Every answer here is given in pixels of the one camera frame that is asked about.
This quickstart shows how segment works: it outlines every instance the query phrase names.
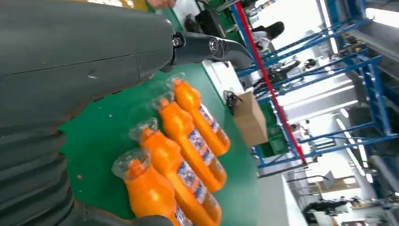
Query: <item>black machine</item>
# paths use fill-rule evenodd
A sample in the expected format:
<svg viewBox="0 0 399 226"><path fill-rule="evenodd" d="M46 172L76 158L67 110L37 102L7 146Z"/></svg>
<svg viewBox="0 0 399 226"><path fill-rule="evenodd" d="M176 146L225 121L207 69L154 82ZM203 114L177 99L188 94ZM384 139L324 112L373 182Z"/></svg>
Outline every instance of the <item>black machine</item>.
<svg viewBox="0 0 399 226"><path fill-rule="evenodd" d="M171 225L160 216L121 220L75 200L57 128L158 70L253 61L236 42L175 32L155 14L64 0L0 0L0 49L1 226Z"/></svg>

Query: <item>worker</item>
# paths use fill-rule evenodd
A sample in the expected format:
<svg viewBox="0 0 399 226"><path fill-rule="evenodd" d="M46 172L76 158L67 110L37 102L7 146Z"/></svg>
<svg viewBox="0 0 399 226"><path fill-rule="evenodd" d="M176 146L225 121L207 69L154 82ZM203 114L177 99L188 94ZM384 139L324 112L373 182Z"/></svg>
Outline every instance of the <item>worker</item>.
<svg viewBox="0 0 399 226"><path fill-rule="evenodd" d="M268 27L258 26L252 29L252 38L254 39L256 48L259 51L264 50L269 42L283 33L284 29L284 23L281 21L275 22Z"/></svg>

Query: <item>blue steel frame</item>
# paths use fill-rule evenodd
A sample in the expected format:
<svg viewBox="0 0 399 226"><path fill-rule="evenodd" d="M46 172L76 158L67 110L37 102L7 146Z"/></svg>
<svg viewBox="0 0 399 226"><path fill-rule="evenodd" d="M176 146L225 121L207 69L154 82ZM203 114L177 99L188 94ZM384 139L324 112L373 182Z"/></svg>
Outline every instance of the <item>blue steel frame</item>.
<svg viewBox="0 0 399 226"><path fill-rule="evenodd" d="M276 82L273 85L273 88L277 89L277 88L283 86L286 83L289 83L289 82L291 82L293 80L297 80L297 79L300 79L300 78L303 78L303 77L306 77L306 76L309 76L309 75L322 74L322 73L325 74L322 77L319 77L317 79L311 80L311 81L306 82L306 83L303 83L301 85L294 86L294 87L291 87L291 88L287 88L285 90L280 90L279 93L277 94L277 96L282 96L282 95L285 95L286 93L292 92L294 90L303 88L305 86L314 84L314 83L319 82L319 81L323 81L323 80L328 79L328 78L332 78L332 77L340 75L342 73L350 72L350 71L353 71L353 70L359 70L359 68L363 68L365 66L368 66L372 62L376 62L376 61L379 61L381 59L381 56L376 56L376 57L374 57L372 59L366 59L363 62L359 62L357 64L353 64L353 65L350 65L348 67L333 68L333 69L331 69L331 71L333 71L334 74L328 74L327 71L325 70L326 67L331 67L331 66L334 66L334 65L336 65L338 63L342 63L342 62L344 62L344 61L346 61L348 59L356 58L360 54L363 54L363 53L366 53L366 52L367 52L367 49L364 49L362 51L347 55L347 56L342 57L342 58L340 58L338 60L332 61L329 64L326 64L326 65L323 65L321 67L318 67L318 68L312 69L310 71L304 72L304 73L299 74L297 76L294 76L292 78L289 78L289 79L286 79L286 80L283 80L283 81L280 81L280 82ZM267 92L268 92L267 88L258 89L256 91L254 91L254 94L257 96L257 99L258 99L259 103L264 103L266 101L269 101L269 97L265 97L265 94L267 94Z"/></svg>
<svg viewBox="0 0 399 226"><path fill-rule="evenodd" d="M369 23L370 21L371 21L370 19L366 18L366 19L361 19L361 20L357 20L357 21L338 22L338 23L332 25L331 27L329 27L329 28L327 28L325 30L322 30L322 31L320 31L318 33L315 33L315 34L312 34L312 35L309 35L309 36L307 36L307 37L305 37L303 39L300 39L300 40L298 40L296 42L293 42L293 43L291 43L291 44L289 44L289 45L287 45L287 46L285 46L283 48L280 48L280 49L278 49L278 50L276 50L274 52L271 52L269 54L264 55L262 57L262 60L264 61L263 65L265 67L273 65L273 64L277 63L278 61L280 61L282 59L285 59L285 58L287 58L289 56L292 56L292 55L294 55L296 53L299 53L299 52L301 52L301 51L303 51L303 50L305 50L307 48L310 48L312 46L315 46L315 45L318 45L318 44L320 44L322 42L330 40L331 38L338 37L338 36L342 35L343 33L348 32L348 31L350 31L352 29L356 29L356 28L358 28L360 26L363 26L363 25ZM300 46L298 48L295 48L294 50L291 50L291 51L289 51L289 52L287 52L287 53L285 53L285 54L283 54L281 56L277 55L278 53L281 53L281 52L283 52L285 50L289 50L290 48L298 46L299 44L302 44L302 43L304 43L306 41L307 41L307 43L305 43L304 45L302 45L302 46ZM237 76L240 78L240 77L249 75L252 72L255 72L257 70L259 70L259 67L257 65L253 65L253 66L251 66L249 68L244 68L244 69L243 68L237 68L236 69L236 73L237 73Z"/></svg>
<svg viewBox="0 0 399 226"><path fill-rule="evenodd" d="M241 23L240 21L240 16L238 13L238 10L236 8L236 6L232 6L231 7L231 11L233 13L233 17L235 18L237 25L239 27L239 30L241 31L242 34L245 34L244 32L244 27L243 27L243 23ZM304 39L301 39L297 42L294 42L282 49L277 50L276 52L267 54L265 56L263 56L263 60L265 60L268 57L274 56L274 58L272 58L271 60L267 61L264 65L268 66L268 65L272 65L277 63L279 60L284 59L286 57L292 56L298 52L301 52L307 48L310 48L314 45L317 45L321 42L327 41L331 38L334 37L339 37L341 34L351 30L351 29L356 29L359 26L362 26L364 24L369 23L370 20L369 19L360 19L357 20L355 22L351 22L351 21L345 21L345 22L338 22L335 23L333 26L331 26L330 28L327 28L325 30L322 30L321 32L317 33L317 34L313 34L311 36L308 36ZM244 37L244 41L246 42L246 44L248 44L248 40L247 37L245 35L243 35ZM281 56L277 56L277 53L280 53L282 51L288 50L298 44L304 43L306 42L306 44L304 44L303 46L296 48L288 53L285 53ZM305 143L305 142L312 142L314 140L320 139L320 138L333 138L333 139L342 139L343 137L340 136L335 136L344 132L349 132L349 131L355 131L357 129L362 129L362 128L367 128L367 127L376 127L377 129L380 129L381 132L381 137L372 137L372 138L364 138L362 137L362 142L361 143L354 143L354 144L348 144L345 146L335 146L335 147L331 147L331 148L323 148L323 149L316 149L314 151L312 151L309 154L305 154L304 157L305 158L309 158L309 157L316 157L319 156L321 154L325 154L325 153L329 153L329 152L335 152L335 151L339 151L345 148L350 148L350 147L355 147L358 145L369 145L372 143L376 143L376 142L380 142L380 141L385 141L385 140L389 140L389 139L394 139L394 138L398 138L399 134L392 134L391 132L391 127L389 124L389 118L387 115L387 111L386 111L386 105L385 105L385 100L383 98L383 85L381 83L380 77L379 77L379 71L378 68L376 66L377 62L381 59L380 56L374 57L372 59L369 59L365 56L363 56L362 54L365 53L366 50L358 52L356 54L353 55L349 55L347 57L341 58L337 61L331 62L332 64L337 64L340 62L347 62L348 60L352 60L352 58L357 57L358 58L358 63L354 64L354 65L350 65L348 67L344 67L344 68L336 68L334 70L334 75L336 74L340 74L340 73L344 73L344 72L348 72L351 70L357 70L357 72L360 72L363 79L365 80L365 87L367 90L367 95L369 98L369 103L370 103L370 111L372 113L372 121L368 122L368 123L364 123L358 126L354 126L345 130L340 130L340 131L336 131L333 133L328 133L328 134L324 134L321 136L315 136L315 137L310 137L309 139L304 139L304 140L299 140L298 143ZM318 68L318 69L313 69L311 71L308 71L300 76L296 76L294 78L291 79L298 79L304 76L308 76L311 74L317 74L322 70L322 68ZM281 116L279 114L277 114L277 117L279 120L281 120ZM288 132L287 131L288 128L282 127L282 130L284 131L284 135L286 135ZM257 146L255 146L255 152L257 153L257 155L260 157L260 161L261 164L258 166L258 168L265 168L265 167L269 167L269 166L274 166L274 165L279 165L282 163L286 163L286 162L290 162L290 161L297 161L300 160L301 158L298 156L298 154L295 152L295 147L293 147L293 144L290 140L288 140L290 147L291 147L291 152L294 153L293 157L288 157L285 159L281 159L284 155L279 155L277 156L275 159L273 159L270 162L266 162L264 160L264 158L262 158L262 153L260 152L259 148Z"/></svg>
<svg viewBox="0 0 399 226"><path fill-rule="evenodd" d="M316 157L321 154L326 154L330 152L335 152L339 150L343 150L346 148L351 148L359 145L369 145L385 140L390 140L390 139L395 139L399 137L399 134L393 134L391 131L391 126L386 110L386 104L385 104L385 99L383 96L383 86L382 82L379 76L379 71L377 67L377 63L381 60L381 56L377 56L374 58L368 58L364 56L363 54L366 52L366 50L360 51L354 55L351 55L351 57L356 57L355 60L358 61L357 64L355 65L350 65L345 69L346 71L350 70L356 70L359 69L360 75L365 81L365 89L366 89L366 94L369 99L369 105L370 105L370 111L371 111L371 116L372 116L372 121L353 126L344 130L339 130L336 132L331 132L327 134L323 134L320 136L314 136L310 137L308 139L302 139L299 140L298 143L303 144L306 142L312 142L317 139L321 138L332 138L332 139L348 139L348 137L343 137L343 136L338 136L339 134L342 134L344 132L351 132L351 131L356 131L359 129L364 129L368 127L375 127L380 133L380 137L350 137L354 141L357 139L361 139L362 142L355 142L354 144L348 144L348 145L343 145L343 146L335 146L335 147L330 147L330 148L322 148L322 149L313 149L309 154L305 154L305 158L309 157ZM297 161L299 160L298 156L294 157L289 157L285 159L280 159L282 156L278 156L271 162L266 162L264 159L261 158L261 164L258 166L259 169L265 168L265 167L270 167L270 166L275 166L283 163L287 163L290 161Z"/></svg>
<svg viewBox="0 0 399 226"><path fill-rule="evenodd" d="M244 34L245 34L245 28L244 28L244 26L243 26L243 23L242 23L241 20L240 20L240 16L239 16L239 12L238 12L237 6L236 6L236 5L233 5L233 6L230 7L230 9L231 9L231 12L232 12L232 14L233 14L233 18L234 18L235 21L237 22L237 26L238 26L238 28L239 28L239 31L241 32L241 34L242 34L242 36L243 36L243 39L244 39L245 44L247 45L248 49L251 49L251 48L249 47L249 46L250 46L250 45L249 45L249 42L252 41L252 40L248 40L248 37L247 37L246 35L244 35ZM280 122L283 121L283 120L282 120L283 117L282 117L280 114L277 114L277 118L279 119ZM300 159L300 156L299 156L299 154L297 153L297 149L296 149L295 144L294 144L295 141L290 140L290 139L289 139L289 136L288 136L288 133L290 133L291 131L289 131L289 128L288 128L288 127L286 128L285 126L282 126L282 131L284 132L285 138L288 140L289 146L290 146L290 148L291 148L291 152L294 153L294 155ZM262 155L260 155L259 148L255 147L255 151L256 151L256 153L258 154L258 156L259 156L259 158L261 159L261 161L263 161Z"/></svg>

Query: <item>orange liquid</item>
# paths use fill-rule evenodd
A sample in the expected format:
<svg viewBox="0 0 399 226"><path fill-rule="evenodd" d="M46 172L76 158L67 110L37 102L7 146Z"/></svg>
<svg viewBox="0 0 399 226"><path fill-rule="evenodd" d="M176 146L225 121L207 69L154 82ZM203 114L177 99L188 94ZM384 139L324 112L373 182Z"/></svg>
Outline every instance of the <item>orange liquid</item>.
<svg viewBox="0 0 399 226"><path fill-rule="evenodd" d="M226 153L230 147L230 139L202 104L200 92L186 81L176 79L174 82L176 102L192 116L194 126L204 137L212 152L216 156Z"/></svg>
<svg viewBox="0 0 399 226"><path fill-rule="evenodd" d="M151 152L154 168L175 187L175 198L185 215L197 226L217 226L222 210L202 181L180 154L180 146L161 131L145 128L142 147Z"/></svg>
<svg viewBox="0 0 399 226"><path fill-rule="evenodd" d="M151 165L145 169L139 160L131 161L125 184L129 193L130 207L139 218L149 215L162 215L169 218L173 226L183 226L177 218L183 212L174 199L174 189L170 182L161 176Z"/></svg>
<svg viewBox="0 0 399 226"><path fill-rule="evenodd" d="M226 182L226 172L192 123L192 117L176 102L162 101L160 115L169 138L182 148L182 156L210 192L220 190Z"/></svg>

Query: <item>white wall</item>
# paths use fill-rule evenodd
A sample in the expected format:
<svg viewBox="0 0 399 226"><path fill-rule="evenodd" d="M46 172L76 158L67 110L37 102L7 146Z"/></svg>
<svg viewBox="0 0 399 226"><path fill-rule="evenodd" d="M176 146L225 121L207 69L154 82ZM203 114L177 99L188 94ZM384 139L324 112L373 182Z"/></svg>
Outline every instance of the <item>white wall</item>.
<svg viewBox="0 0 399 226"><path fill-rule="evenodd" d="M282 175L258 180L258 226L307 226Z"/></svg>

